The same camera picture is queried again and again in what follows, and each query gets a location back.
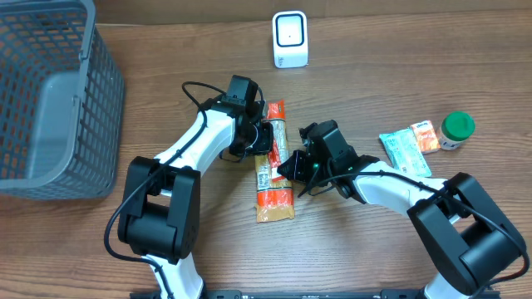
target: green lid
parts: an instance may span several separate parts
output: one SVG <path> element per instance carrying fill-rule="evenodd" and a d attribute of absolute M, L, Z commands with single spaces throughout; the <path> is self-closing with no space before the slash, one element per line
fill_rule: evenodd
<path fill-rule="evenodd" d="M 465 112 L 453 112 L 443 120 L 441 131 L 450 140 L 463 141 L 473 135 L 475 121 Z"/>

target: small packet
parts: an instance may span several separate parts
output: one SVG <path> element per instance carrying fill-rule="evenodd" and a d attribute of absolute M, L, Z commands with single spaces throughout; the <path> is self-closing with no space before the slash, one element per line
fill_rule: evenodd
<path fill-rule="evenodd" d="M 436 152 L 440 143 L 430 120 L 425 120 L 410 126 L 416 136 L 417 145 L 423 154 Z"/>
<path fill-rule="evenodd" d="M 277 167 L 290 156 L 286 139 L 284 100 L 268 103 L 266 118 L 273 127 L 273 149 L 268 154 L 255 156 L 258 223 L 295 217 L 292 183 L 277 173 Z"/>
<path fill-rule="evenodd" d="M 405 174 L 414 174 L 421 177 L 432 175 L 429 165 L 426 163 L 419 146 L 417 146 L 416 136 L 411 128 L 398 130 L 390 134 L 380 134 L 379 138 L 384 145 L 393 168 Z"/>

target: blue-gray bin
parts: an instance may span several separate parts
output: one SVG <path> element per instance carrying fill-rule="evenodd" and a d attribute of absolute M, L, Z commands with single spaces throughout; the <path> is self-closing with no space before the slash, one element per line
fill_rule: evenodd
<path fill-rule="evenodd" d="M 0 193 L 107 196 L 126 88 L 90 0 L 0 0 Z"/>

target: teal package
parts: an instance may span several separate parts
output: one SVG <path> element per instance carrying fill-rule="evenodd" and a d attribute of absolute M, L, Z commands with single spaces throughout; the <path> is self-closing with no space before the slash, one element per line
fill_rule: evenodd
<path fill-rule="evenodd" d="M 417 145 L 414 131 L 410 128 L 399 130 L 390 134 L 380 134 L 379 138 L 384 145 L 393 168 L 406 174 L 430 177 L 432 175 L 429 165 Z"/>

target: wooden table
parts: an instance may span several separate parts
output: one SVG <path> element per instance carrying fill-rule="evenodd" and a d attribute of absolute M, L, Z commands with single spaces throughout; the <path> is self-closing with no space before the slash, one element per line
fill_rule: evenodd
<path fill-rule="evenodd" d="M 106 253 L 104 227 L 121 202 L 131 160 L 167 149 L 195 119 L 181 82 L 227 88 L 233 74 L 257 81 L 267 100 L 286 100 L 292 150 L 302 147 L 299 127 L 334 119 L 359 154 L 388 161 L 380 133 L 421 120 L 439 124 L 454 110 L 471 113 L 477 128 L 470 141 L 429 154 L 427 162 L 435 177 L 473 174 L 532 238 L 532 11 L 311 20 L 310 64 L 292 70 L 273 67 L 270 22 L 100 32 L 127 84 L 115 192 L 61 202 L 1 198 L 1 298 L 126 298 L 155 289 L 146 265 Z M 194 95 L 213 94 L 195 88 Z M 292 221 L 257 224 L 252 159 L 216 160 L 201 184 L 194 255 L 210 288 L 420 288 L 436 273 L 411 222 L 386 208 L 331 192 L 296 199 Z M 112 246 L 130 252 L 116 231 L 112 236 Z M 530 297 L 532 276 L 497 289 L 504 297 Z"/>

